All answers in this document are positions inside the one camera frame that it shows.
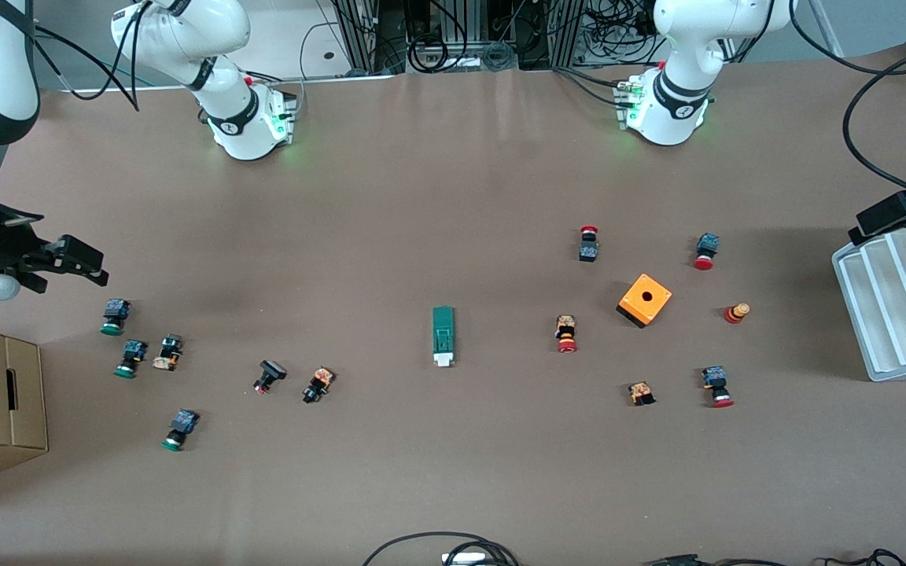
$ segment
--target brown table surface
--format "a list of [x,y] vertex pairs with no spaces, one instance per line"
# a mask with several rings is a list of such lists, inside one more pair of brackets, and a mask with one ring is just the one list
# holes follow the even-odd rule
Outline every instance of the brown table surface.
[[[42,344],[51,443],[0,473],[0,564],[357,565],[434,529],[532,566],[906,557],[906,383],[867,380],[831,271],[856,211],[895,190],[842,143],[866,78],[731,65],[672,148],[551,74],[320,83],[296,144],[254,164],[182,90],[141,93],[141,114],[44,97],[0,200],[99,247],[112,275],[0,303],[0,331]],[[870,93],[855,132],[906,178],[906,78]],[[690,265],[704,232],[722,237],[711,272]],[[642,272],[673,298],[636,329],[614,305]],[[98,333],[112,296],[134,302],[122,338]],[[739,301],[754,311],[728,325]],[[444,303],[453,369],[431,363]],[[574,355],[554,350],[565,313]],[[123,338],[155,354],[166,333],[186,337],[176,373],[111,375]],[[263,358],[289,377],[261,397]],[[320,365],[337,382],[304,405]],[[733,408],[709,408],[708,365]],[[637,380],[657,404],[630,405]],[[201,425],[169,454],[181,407]]]

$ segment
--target power cable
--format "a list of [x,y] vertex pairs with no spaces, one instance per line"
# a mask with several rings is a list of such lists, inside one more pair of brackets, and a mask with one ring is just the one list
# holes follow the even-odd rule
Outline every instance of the power cable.
[[522,11],[522,8],[526,5],[528,0],[519,0],[519,7],[513,12],[513,15],[510,16],[510,21],[506,23],[506,29],[503,29],[503,33],[499,36],[493,43],[489,43],[488,46],[481,51],[481,61],[494,72],[506,71],[507,68],[513,67],[513,48],[510,47],[510,44],[506,43],[506,36],[510,33],[510,29],[513,28],[513,24],[519,12]]
[[[761,32],[758,35],[754,36],[754,39],[751,39],[747,46],[744,48],[741,53],[733,55],[733,57],[726,58],[723,62],[743,62],[747,55],[750,54],[750,51],[753,50],[754,46],[761,40],[761,37],[767,33],[767,28],[771,25],[771,15],[774,14],[774,5],[776,0],[768,0],[768,11],[767,15],[764,18],[764,26],[761,28]],[[792,4],[794,0],[788,0],[788,3]]]
[[121,51],[123,50],[125,42],[128,39],[129,32],[131,31],[130,25],[128,26],[128,28],[125,28],[125,32],[121,36],[121,42],[118,45],[118,54],[114,57],[114,64],[111,65],[111,68],[107,68],[107,65],[105,65],[103,61],[100,61],[96,57],[93,57],[93,55],[91,55],[89,51],[84,50],[83,47],[79,46],[78,43],[73,42],[71,39],[68,39],[68,37],[60,35],[60,33],[55,33],[50,29],[43,28],[42,26],[35,26],[35,29],[43,33],[44,35],[48,35],[52,39],[58,40],[58,42],[64,43],[66,46],[71,47],[73,50],[75,50],[79,54],[82,54],[84,57],[89,58],[90,61],[93,61],[94,64],[96,64],[97,67],[99,67],[101,71],[103,71],[104,74],[107,75],[107,82],[105,82],[104,86],[101,86],[100,90],[97,90],[96,93],[76,93],[76,90],[72,89],[72,85],[69,85],[68,80],[64,77],[64,74],[62,74],[58,66],[54,64],[53,60],[51,60],[51,57],[47,54],[47,51],[45,51],[44,48],[40,46],[40,42],[35,42],[35,47],[37,48],[37,51],[40,52],[41,57],[44,57],[44,61],[47,61],[47,64],[51,67],[51,71],[53,71],[54,74],[58,77],[58,80],[60,80],[61,85],[64,86],[65,89],[68,90],[68,92],[72,94],[73,97],[77,97],[78,99],[83,101],[96,100],[100,96],[103,96],[104,92],[107,92],[107,89],[109,86],[111,86],[111,83],[115,83],[115,85],[118,86],[118,89],[121,90],[121,94],[123,94],[125,98],[128,99],[132,107],[135,108],[135,111],[138,111],[137,101],[125,90],[125,86],[122,85],[121,80],[118,80],[118,78],[114,75],[114,72],[118,68],[119,62],[121,62]]
[[568,72],[563,72],[562,68],[552,68],[551,71],[556,72],[558,76],[563,76],[563,78],[568,79],[573,85],[578,86],[584,93],[589,94],[589,96],[593,97],[594,99],[601,101],[602,103],[607,103],[614,108],[620,108],[615,101],[605,99],[604,97],[601,97],[600,94],[594,93],[593,90],[587,89],[587,87],[583,85],[583,83],[579,82],[579,79],[576,79],[575,76],[569,75]]
[[[53,40],[58,40],[57,37],[48,35],[47,33],[44,33],[44,32],[41,32],[40,35],[35,35],[35,39],[53,39]],[[110,71],[110,69],[108,69],[107,67],[105,67],[104,61],[102,61],[100,57],[97,57],[97,55],[94,55],[94,54],[90,53],[90,51],[87,51],[87,52],[86,52],[86,58],[89,58],[90,61],[93,61],[94,64],[97,65],[97,67],[101,67],[101,65],[104,65],[104,68],[103,68],[103,69],[104,69],[104,73]],[[132,75],[130,72],[125,71],[125,69],[123,69],[123,68],[121,68],[121,67],[116,67],[116,68],[114,68],[114,71],[115,71],[115,72],[119,72],[119,73],[122,74],[122,75],[128,75],[128,76],[131,76],[131,75]],[[150,80],[142,79],[141,76],[139,76],[139,78],[137,78],[137,80],[138,80],[138,82],[143,83],[143,85],[145,85],[145,86],[155,86],[155,85],[156,85],[155,83],[150,82]]]
[[830,564],[842,564],[844,566],[885,566],[881,562],[882,558],[889,558],[897,563],[897,566],[906,566],[906,563],[901,560],[899,556],[890,552],[885,548],[877,548],[871,553],[871,555],[866,556],[866,558],[860,558],[858,560],[838,560],[837,558],[816,558],[815,561],[823,562],[823,566]]
[[490,564],[492,566],[519,566],[517,557],[513,555],[513,552],[508,550],[503,545],[489,541],[487,538],[472,535],[470,533],[457,533],[457,531],[424,531],[424,533],[414,533],[412,535],[393,538],[392,540],[381,544],[380,547],[377,548],[377,550],[373,551],[371,555],[366,559],[366,561],[363,562],[363,566],[370,566],[370,562],[373,562],[373,559],[375,559],[376,556],[380,555],[381,552],[384,552],[395,544],[414,540],[414,538],[432,537],[469,539],[468,542],[457,545],[448,553],[446,560],[443,562],[443,566],[451,566],[453,564],[453,561],[456,559],[457,554],[468,548],[478,548],[479,550],[485,551],[486,554],[492,556],[490,560],[485,559],[479,562],[474,562],[472,563],[472,566],[482,564]]
[[[795,28],[795,31],[798,32],[799,36],[801,36],[802,39],[806,41],[806,43],[809,43],[810,46],[815,48],[815,50],[823,53],[824,55],[827,55],[827,57],[830,57],[831,60],[840,62],[840,64],[844,65],[845,67],[853,69],[853,71],[866,72],[869,75],[877,75],[880,72],[877,68],[862,67],[862,65],[854,64],[852,61],[838,57],[838,55],[835,55],[833,51],[830,51],[826,47],[821,46],[819,43],[817,43],[816,40],[810,37],[808,33],[803,31],[802,26],[799,25],[799,19],[795,16],[794,2],[788,3],[788,16],[790,16],[792,28]],[[903,71],[891,72],[890,75],[906,75],[906,69],[904,69]]]
[[[407,62],[409,62],[411,67],[417,72],[424,72],[424,74],[426,75],[434,75],[436,74],[436,72],[446,72],[451,68],[455,68],[456,65],[460,64],[460,61],[463,60],[464,55],[467,54],[467,29],[460,24],[460,20],[456,17],[456,15],[450,14],[450,11],[446,10],[446,7],[440,4],[437,0],[429,0],[429,3],[431,3],[436,8],[439,8],[439,11],[442,12],[442,14],[445,14],[446,18],[452,20],[453,25],[457,29],[457,32],[459,32],[463,37],[463,48],[462,50],[460,50],[460,54],[457,55],[456,60],[453,60],[452,62],[450,62],[450,64],[446,64],[447,61],[449,61],[449,46],[447,46],[446,42],[443,42],[442,37],[436,35],[435,32],[427,31],[425,33],[421,33],[420,35],[416,35],[415,37],[413,37],[413,39],[411,39],[409,46],[407,46]],[[427,67],[427,65],[423,64],[421,58],[418,57],[417,47],[419,43],[424,43],[425,46],[439,43],[439,46],[441,46],[442,50],[439,56],[439,60],[437,60],[437,62],[435,62],[432,67]]]
[[[323,15],[325,22],[330,22],[330,18],[327,17],[327,12],[324,11],[324,7],[320,4],[320,0],[316,0],[317,8],[320,8],[320,15]],[[352,58],[348,56],[348,50],[345,49],[344,43],[341,42],[341,39],[337,36],[337,33],[334,32],[334,28],[327,26],[327,29],[330,29],[330,34],[334,36],[334,42],[337,42],[337,46],[341,48],[341,53],[344,55],[344,59],[348,61],[348,66],[355,69],[355,64],[352,62]],[[370,72],[371,69],[364,69],[366,72]]]
[[558,72],[568,72],[569,75],[575,75],[575,76],[578,76],[578,78],[580,78],[580,79],[589,80],[590,83],[596,83],[596,85],[610,86],[611,89],[613,89],[615,86],[617,86],[616,80],[615,80],[615,82],[612,83],[612,82],[610,82],[610,80],[598,79],[598,78],[596,78],[596,76],[586,75],[585,72],[576,71],[576,69],[574,69],[574,68],[556,67],[556,68],[554,68],[554,70],[558,71]]
[[341,25],[341,23],[338,23],[336,21],[324,21],[324,22],[320,22],[320,23],[315,23],[315,24],[311,25],[309,29],[306,30],[306,35],[303,35],[302,43],[299,44],[299,75],[302,76],[303,80],[307,80],[306,71],[303,69],[303,53],[306,50],[306,40],[309,39],[310,33],[312,33],[314,29],[323,28],[323,26],[325,26],[325,25],[327,25],[327,26]]
[[859,148],[855,145],[855,140],[852,140],[852,117],[853,114],[855,114],[855,108],[858,106],[859,101],[862,101],[862,97],[865,96],[873,86],[876,86],[876,83],[887,78],[887,76],[891,75],[897,68],[903,67],[903,65],[906,65],[906,57],[902,57],[901,60],[895,62],[895,64],[891,64],[888,68],[884,68],[883,71],[877,72],[873,78],[869,79],[869,82],[862,86],[862,89],[859,89],[859,92],[855,94],[855,97],[849,102],[848,108],[845,110],[845,118],[842,120],[842,133],[845,136],[845,145],[848,146],[848,150],[852,152],[852,155],[859,160],[859,164],[865,166],[869,171],[876,173],[876,175],[887,179],[888,182],[892,182],[897,184],[897,186],[902,187],[902,189],[906,189],[906,180],[903,180],[896,175],[892,175],[892,173],[884,171],[876,164],[873,164],[873,162],[859,151]]

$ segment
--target orange button enclosure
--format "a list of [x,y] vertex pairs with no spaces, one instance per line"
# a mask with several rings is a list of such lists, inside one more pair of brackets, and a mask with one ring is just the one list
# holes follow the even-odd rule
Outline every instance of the orange button enclosure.
[[644,329],[659,315],[669,297],[672,297],[672,293],[666,287],[642,273],[617,302],[617,312],[632,320],[640,329]]

